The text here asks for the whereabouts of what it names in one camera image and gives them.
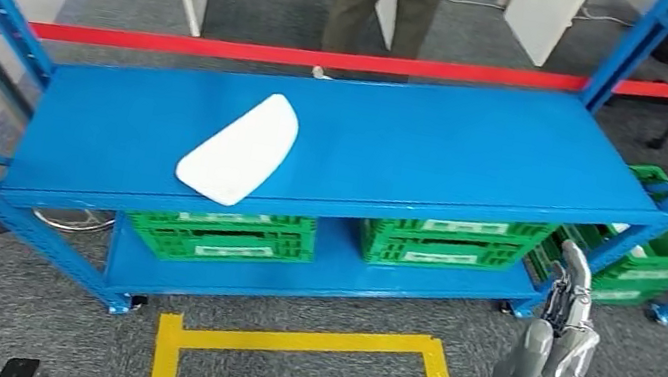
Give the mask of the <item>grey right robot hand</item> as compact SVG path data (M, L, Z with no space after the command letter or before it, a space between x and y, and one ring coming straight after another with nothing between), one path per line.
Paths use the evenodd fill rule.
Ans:
M561 251L565 264L556 264L542 316L526 324L492 377L585 377L600 341L590 318L592 274L575 242Z

